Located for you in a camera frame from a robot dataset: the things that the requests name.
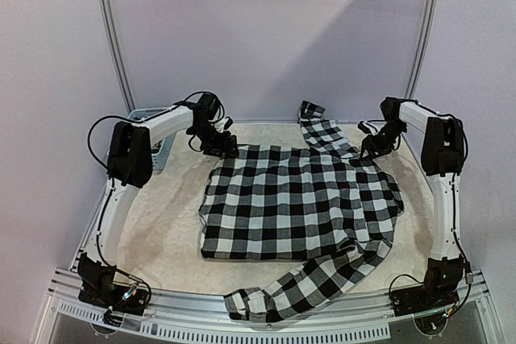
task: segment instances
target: white wall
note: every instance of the white wall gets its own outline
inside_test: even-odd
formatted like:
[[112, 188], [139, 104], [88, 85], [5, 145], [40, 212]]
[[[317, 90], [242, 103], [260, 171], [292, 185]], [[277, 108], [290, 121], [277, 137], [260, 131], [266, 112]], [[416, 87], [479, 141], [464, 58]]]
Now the white wall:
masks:
[[516, 342], [516, 0], [438, 0], [415, 97], [464, 120], [464, 247], [484, 271], [506, 341]]
[[98, 0], [0, 5], [0, 342], [24, 344], [102, 188], [89, 125], [124, 108]]
[[403, 96], [424, 0], [112, 0], [138, 107], [213, 90], [236, 119], [380, 115]]

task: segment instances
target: plaid fabric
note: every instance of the plaid fabric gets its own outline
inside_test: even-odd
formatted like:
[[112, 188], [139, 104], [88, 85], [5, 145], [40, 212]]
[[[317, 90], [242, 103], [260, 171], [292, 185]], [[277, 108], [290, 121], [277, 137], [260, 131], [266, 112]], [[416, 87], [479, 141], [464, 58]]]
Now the plaid fabric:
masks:
[[341, 295], [387, 256], [402, 197], [394, 179], [359, 160], [324, 109], [303, 102], [309, 149], [245, 145], [210, 174], [199, 210], [202, 256], [303, 259], [267, 288], [225, 296], [233, 319], [280, 321]]

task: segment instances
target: shirt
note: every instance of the shirt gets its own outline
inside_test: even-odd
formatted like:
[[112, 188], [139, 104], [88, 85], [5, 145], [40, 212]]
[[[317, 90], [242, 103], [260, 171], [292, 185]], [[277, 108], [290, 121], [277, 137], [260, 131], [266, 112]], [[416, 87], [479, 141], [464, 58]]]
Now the shirt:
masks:
[[303, 102], [309, 149], [243, 145], [210, 174], [199, 210], [212, 259], [303, 259], [266, 288], [224, 297], [236, 320], [275, 322], [342, 295], [389, 253], [403, 201], [394, 178]]

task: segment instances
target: laundry basket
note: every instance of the laundry basket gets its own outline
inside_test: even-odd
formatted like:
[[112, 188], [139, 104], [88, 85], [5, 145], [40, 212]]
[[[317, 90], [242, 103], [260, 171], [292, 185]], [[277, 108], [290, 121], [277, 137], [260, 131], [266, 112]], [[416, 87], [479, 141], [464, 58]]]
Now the laundry basket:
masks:
[[[136, 109], [129, 113], [128, 118], [132, 120], [141, 120], [146, 117], [158, 114], [167, 108], [152, 108], [152, 109]], [[152, 168], [154, 171], [163, 171], [164, 166], [167, 164], [172, 144], [176, 135], [170, 135], [165, 137], [158, 144], [153, 144], [152, 153]]]

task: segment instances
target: black and white checkered shirt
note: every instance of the black and white checkered shirt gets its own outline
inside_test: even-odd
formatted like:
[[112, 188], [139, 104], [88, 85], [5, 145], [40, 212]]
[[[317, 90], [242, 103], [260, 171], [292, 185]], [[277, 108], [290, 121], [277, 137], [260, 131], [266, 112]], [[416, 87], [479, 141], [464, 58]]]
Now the black and white checkered shirt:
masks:
[[303, 259], [267, 288], [225, 296], [233, 319], [273, 322], [341, 295], [387, 256], [403, 211], [394, 178], [359, 160], [324, 109], [303, 102], [309, 149], [245, 145], [210, 174], [202, 256]]

